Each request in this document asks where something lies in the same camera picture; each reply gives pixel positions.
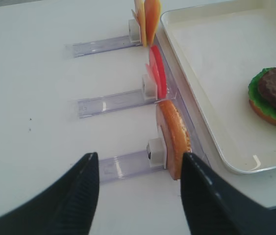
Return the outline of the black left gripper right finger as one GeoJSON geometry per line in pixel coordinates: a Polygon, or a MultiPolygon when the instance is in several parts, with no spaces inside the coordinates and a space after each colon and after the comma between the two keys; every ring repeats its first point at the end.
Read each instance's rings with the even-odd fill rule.
{"type": "Polygon", "coordinates": [[[276,212],[238,191],[194,153],[183,154],[180,191],[193,235],[276,235],[276,212]]]}

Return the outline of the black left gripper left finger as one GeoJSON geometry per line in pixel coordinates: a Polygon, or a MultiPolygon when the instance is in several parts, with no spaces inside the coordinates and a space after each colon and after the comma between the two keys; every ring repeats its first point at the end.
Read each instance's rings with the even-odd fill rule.
{"type": "Polygon", "coordinates": [[[49,188],[0,216],[0,235],[87,235],[98,197],[98,155],[87,153],[49,188]]]}

